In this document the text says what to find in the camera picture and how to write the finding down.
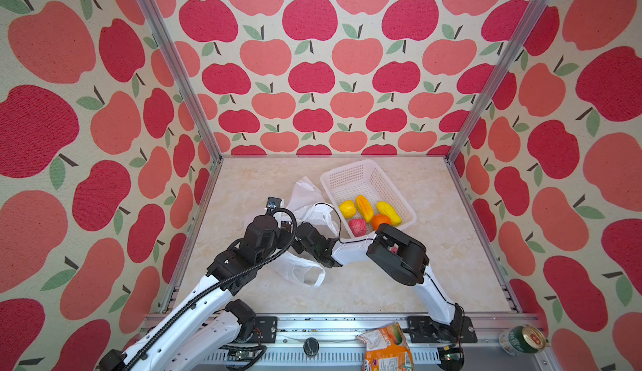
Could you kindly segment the white plastic bag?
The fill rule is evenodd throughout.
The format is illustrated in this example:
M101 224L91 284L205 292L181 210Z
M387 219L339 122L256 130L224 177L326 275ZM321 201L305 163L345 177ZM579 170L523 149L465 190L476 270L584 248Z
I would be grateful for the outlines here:
M308 222L316 229L329 232L331 237L340 236L339 224L333 220L334 208L324 202L321 191L308 177L294 185L287 209L294 213L298 230L301 230L304 222ZM267 267L299 287L317 288L326 276L325 267L318 260L300 257L291 251L284 253Z

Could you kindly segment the yellow toy pear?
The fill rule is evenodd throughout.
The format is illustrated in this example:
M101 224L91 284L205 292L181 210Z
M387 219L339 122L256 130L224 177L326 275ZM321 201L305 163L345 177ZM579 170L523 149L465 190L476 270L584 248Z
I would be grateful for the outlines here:
M357 214L356 205L352 200L344 201L340 206L339 210L346 220L351 220Z

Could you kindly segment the red toy apple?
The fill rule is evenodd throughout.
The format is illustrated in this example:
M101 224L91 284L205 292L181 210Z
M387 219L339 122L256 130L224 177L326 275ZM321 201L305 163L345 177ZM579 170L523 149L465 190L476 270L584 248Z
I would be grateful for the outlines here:
M354 237L363 237L368 234L368 223L363 219L350 220L349 228Z

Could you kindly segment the orange toy fruit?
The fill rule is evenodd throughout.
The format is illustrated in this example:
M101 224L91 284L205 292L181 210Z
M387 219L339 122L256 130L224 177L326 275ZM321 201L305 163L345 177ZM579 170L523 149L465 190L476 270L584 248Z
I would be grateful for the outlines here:
M373 231L378 231L381 225L392 225L391 219L387 215L374 215L370 225L372 226Z

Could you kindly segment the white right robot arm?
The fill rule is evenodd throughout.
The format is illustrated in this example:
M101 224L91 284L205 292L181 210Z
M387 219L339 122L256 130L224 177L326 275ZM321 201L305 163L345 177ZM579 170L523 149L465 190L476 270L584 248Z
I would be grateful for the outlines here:
M363 239L327 238L308 222L295 235L294 250L311 255L320 265L333 268L353 262L374 262L401 285L414 287L426 306L429 320L416 333L439 343L459 344L465 331L464 310L443 292L434 275L426 247L392 225L380 225Z

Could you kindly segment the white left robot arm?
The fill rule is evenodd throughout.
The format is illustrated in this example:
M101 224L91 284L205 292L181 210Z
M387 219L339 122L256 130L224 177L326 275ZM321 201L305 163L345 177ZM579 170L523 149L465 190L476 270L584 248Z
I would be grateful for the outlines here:
M233 298L287 252L297 228L294 214L284 208L255 217L169 316L126 351L110 350L99 369L191 370L213 350L249 335L256 314Z

